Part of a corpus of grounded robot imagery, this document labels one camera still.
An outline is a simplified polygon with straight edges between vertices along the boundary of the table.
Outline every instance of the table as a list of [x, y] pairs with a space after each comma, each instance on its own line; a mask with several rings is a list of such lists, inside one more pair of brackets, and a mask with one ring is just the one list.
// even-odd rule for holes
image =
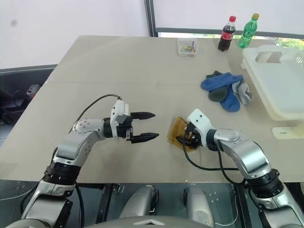
[[[177, 39], [80, 37], [71, 47], [0, 148], [0, 179], [38, 181], [49, 165], [53, 149], [68, 133], [75, 119], [97, 97], [121, 95], [131, 112], [148, 111], [156, 117], [134, 121], [134, 133], [159, 133], [152, 141], [130, 144], [107, 139], [93, 147], [82, 167], [80, 183], [132, 182], [226, 182], [219, 171], [191, 166], [183, 152], [167, 142], [169, 129], [178, 116], [186, 118], [199, 108], [216, 128], [246, 133], [263, 148], [282, 181], [304, 181], [303, 140], [277, 140], [275, 122], [268, 116], [246, 71], [240, 68], [241, 49], [233, 40], [228, 52], [217, 50], [218, 39], [198, 39], [195, 57], [179, 57]], [[252, 46], [271, 43], [253, 40]], [[228, 113], [211, 102], [200, 88], [205, 75], [214, 70], [243, 74], [255, 100], [238, 113]], [[115, 99], [95, 104], [84, 117], [110, 116]], [[206, 148], [190, 153], [197, 163], [218, 167], [218, 156]], [[226, 167], [235, 167], [223, 155]], [[237, 171], [228, 171], [235, 181]]]

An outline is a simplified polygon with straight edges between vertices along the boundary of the green soda bottle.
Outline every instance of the green soda bottle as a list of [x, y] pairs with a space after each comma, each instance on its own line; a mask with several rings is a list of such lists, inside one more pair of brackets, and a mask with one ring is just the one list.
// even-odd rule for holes
[[252, 37], [255, 35], [257, 29], [257, 19], [260, 15], [254, 13], [251, 20], [245, 25], [243, 35], [239, 39], [238, 46], [240, 48], [247, 48], [250, 44]]

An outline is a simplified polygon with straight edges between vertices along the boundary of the blue sock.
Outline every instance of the blue sock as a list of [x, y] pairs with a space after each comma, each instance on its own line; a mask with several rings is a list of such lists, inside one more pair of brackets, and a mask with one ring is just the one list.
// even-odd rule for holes
[[243, 80], [242, 75], [232, 75], [231, 73], [225, 73], [216, 77], [207, 78], [200, 84], [200, 87], [203, 90], [211, 91], [223, 86], [229, 86], [241, 80]]
[[221, 101], [220, 104], [228, 112], [237, 112], [240, 110], [241, 105], [238, 98], [234, 95], [231, 85], [228, 86], [228, 94], [225, 100]]

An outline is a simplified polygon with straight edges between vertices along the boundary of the floor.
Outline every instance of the floor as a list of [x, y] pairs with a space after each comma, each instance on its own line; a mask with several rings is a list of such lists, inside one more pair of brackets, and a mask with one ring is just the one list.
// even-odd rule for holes
[[[0, 125], [0, 145], [3, 144], [11, 129], [12, 126], [6, 124]], [[10, 223], [20, 219], [21, 213], [19, 206], [23, 199], [22, 196], [35, 184], [35, 182], [27, 181], [0, 180], [0, 228], [4, 228]], [[122, 184], [123, 191], [112, 194], [107, 220], [117, 219], [131, 195], [144, 185], [145, 184]], [[233, 186], [224, 183], [201, 183], [197, 185], [205, 191], [215, 221], [223, 225], [231, 223], [236, 217]], [[168, 183], [154, 184], [154, 186], [160, 191], [157, 215], [187, 217], [186, 207], [183, 205], [183, 190], [187, 184]], [[85, 205], [85, 226], [90, 226], [95, 223], [99, 201], [103, 191], [81, 188], [81, 192]], [[79, 200], [76, 191], [73, 192], [70, 200], [73, 201], [73, 207], [66, 227], [74, 228], [79, 226]], [[261, 228], [262, 225], [257, 214], [257, 209], [249, 198], [247, 198], [247, 203], [253, 227]], [[234, 224], [228, 227], [241, 227], [239, 218]]]

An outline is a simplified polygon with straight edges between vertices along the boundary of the sock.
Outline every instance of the sock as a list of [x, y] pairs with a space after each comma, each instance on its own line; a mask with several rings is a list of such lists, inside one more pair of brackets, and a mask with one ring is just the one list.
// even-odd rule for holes
[[223, 86], [229, 86], [233, 83], [241, 81], [243, 79], [242, 75], [232, 75], [231, 73], [225, 73], [216, 77], [210, 77], [205, 79], [201, 84], [200, 87], [203, 90], [211, 91]]
[[236, 83], [233, 83], [233, 84], [231, 85], [232, 91], [233, 91], [235, 94], [238, 94], [238, 86], [239, 86], [239, 84], [241, 83], [241, 81], [236, 82]]
[[228, 94], [225, 100], [220, 102], [221, 106], [228, 112], [237, 112], [241, 106], [238, 98], [233, 94], [231, 85], [228, 86]]
[[[219, 76], [221, 74], [222, 74], [221, 72], [215, 70], [212, 75], [207, 75], [206, 78], [216, 77], [216, 76]], [[225, 86], [220, 87], [218, 89], [209, 91], [208, 98], [211, 101], [220, 102], [220, 101], [225, 100], [227, 94], [228, 94], [228, 86], [225, 85]]]
[[243, 105], [249, 105], [253, 100], [252, 92], [249, 90], [248, 84], [242, 80], [237, 88], [237, 94]]

